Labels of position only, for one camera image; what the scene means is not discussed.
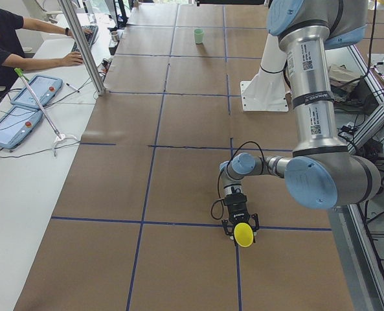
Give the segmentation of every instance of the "desk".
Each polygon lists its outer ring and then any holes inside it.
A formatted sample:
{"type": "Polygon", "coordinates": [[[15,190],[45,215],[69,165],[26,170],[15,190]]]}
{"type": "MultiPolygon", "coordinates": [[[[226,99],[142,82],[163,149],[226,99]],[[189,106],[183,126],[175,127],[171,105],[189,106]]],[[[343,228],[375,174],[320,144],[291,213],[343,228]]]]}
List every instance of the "desk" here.
{"type": "MultiPolygon", "coordinates": [[[[100,64],[103,58],[109,57],[108,42],[106,27],[100,27],[98,40],[91,50],[96,63],[100,64]]],[[[70,38],[47,40],[35,58],[64,57],[71,51],[73,43],[70,38]]],[[[84,65],[27,72],[25,75],[32,78],[37,73],[63,79],[64,85],[54,100],[73,92],[65,85],[66,82],[80,87],[89,78],[84,65]]],[[[21,80],[16,81],[12,88],[17,87],[23,87],[21,80]]],[[[58,129],[77,138],[84,132],[96,102],[92,83],[80,92],[47,108],[58,129]]],[[[0,110],[8,111],[10,107],[10,101],[5,97],[0,110]]],[[[2,150],[0,156],[21,156],[50,149],[55,137],[43,118],[23,144],[12,153],[2,150]]],[[[19,159],[0,159],[0,311],[14,308],[77,148],[61,148],[56,157],[47,151],[19,159]]]]}

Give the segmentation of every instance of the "man's hand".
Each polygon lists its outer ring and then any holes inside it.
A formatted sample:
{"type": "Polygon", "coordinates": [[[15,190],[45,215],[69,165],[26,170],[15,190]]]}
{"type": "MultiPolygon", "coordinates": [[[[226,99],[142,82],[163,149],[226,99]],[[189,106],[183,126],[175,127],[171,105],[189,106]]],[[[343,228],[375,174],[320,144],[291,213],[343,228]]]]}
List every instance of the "man's hand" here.
{"type": "Polygon", "coordinates": [[[81,53],[71,52],[61,59],[61,66],[76,66],[83,63],[81,53]]]}
{"type": "MultiPolygon", "coordinates": [[[[84,34],[91,34],[91,33],[92,33],[91,30],[86,29],[86,28],[82,28],[82,31],[84,32],[84,34]]],[[[73,31],[72,31],[71,29],[69,29],[68,36],[70,36],[70,37],[72,37],[73,39],[75,39],[75,38],[74,38],[73,31]]]]}

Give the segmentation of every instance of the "tablet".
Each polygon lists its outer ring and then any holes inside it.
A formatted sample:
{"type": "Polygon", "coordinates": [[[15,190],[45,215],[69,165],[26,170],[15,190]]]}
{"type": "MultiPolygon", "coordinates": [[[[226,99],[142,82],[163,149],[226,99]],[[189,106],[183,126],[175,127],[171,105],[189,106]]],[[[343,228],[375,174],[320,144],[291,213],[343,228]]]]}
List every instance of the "tablet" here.
{"type": "MultiPolygon", "coordinates": [[[[35,92],[42,106],[48,104],[62,87],[62,79],[53,76],[36,75],[29,81],[30,87],[35,92]]],[[[12,105],[39,109],[38,104],[24,87],[11,101],[12,105]]]]}
{"type": "Polygon", "coordinates": [[[15,148],[39,123],[42,115],[41,110],[13,106],[0,119],[0,147],[15,148]]]}

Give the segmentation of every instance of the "metal pole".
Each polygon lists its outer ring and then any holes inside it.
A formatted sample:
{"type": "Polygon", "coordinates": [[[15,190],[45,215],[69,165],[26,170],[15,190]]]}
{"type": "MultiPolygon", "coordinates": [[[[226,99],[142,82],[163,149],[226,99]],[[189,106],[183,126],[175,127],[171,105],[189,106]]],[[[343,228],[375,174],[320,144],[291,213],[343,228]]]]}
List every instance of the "metal pole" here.
{"type": "Polygon", "coordinates": [[[38,105],[39,109],[42,111],[43,115],[45,116],[45,118],[47,118],[48,122],[49,122],[49,125],[51,126],[51,128],[54,130],[55,134],[61,138],[61,134],[60,134],[60,131],[58,130],[58,128],[55,126],[55,124],[52,122],[51,118],[48,116],[45,108],[42,106],[41,102],[39,101],[39,98],[36,96],[34,90],[30,87],[29,83],[26,81],[25,77],[23,76],[23,73],[22,73],[22,70],[19,69],[19,68],[15,68],[15,72],[17,73],[17,75],[20,77],[20,79],[22,80],[23,84],[26,86],[26,88],[28,89],[29,93],[32,95],[32,97],[34,98],[35,100],[35,103],[38,105]]]}
{"type": "Polygon", "coordinates": [[[93,55],[88,47],[85,35],[82,32],[80,21],[74,11],[71,0],[58,0],[58,2],[60,3],[63,14],[68,21],[69,28],[71,28],[73,32],[74,39],[81,52],[82,58],[84,59],[85,67],[87,68],[88,74],[94,83],[95,89],[98,95],[103,95],[106,89],[98,73],[93,55]]]}

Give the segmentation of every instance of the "pen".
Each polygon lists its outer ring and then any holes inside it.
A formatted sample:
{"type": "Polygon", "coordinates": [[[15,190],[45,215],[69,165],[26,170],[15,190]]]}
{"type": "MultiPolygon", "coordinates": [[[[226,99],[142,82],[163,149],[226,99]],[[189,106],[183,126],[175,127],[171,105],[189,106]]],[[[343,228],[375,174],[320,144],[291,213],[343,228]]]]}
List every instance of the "pen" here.
{"type": "Polygon", "coordinates": [[[76,91],[76,92],[80,92],[80,90],[79,89],[77,89],[76,87],[74,87],[74,86],[72,86],[71,84],[69,84],[69,83],[66,83],[67,84],[67,86],[69,86],[71,89],[73,89],[74,91],[76,91]]]}

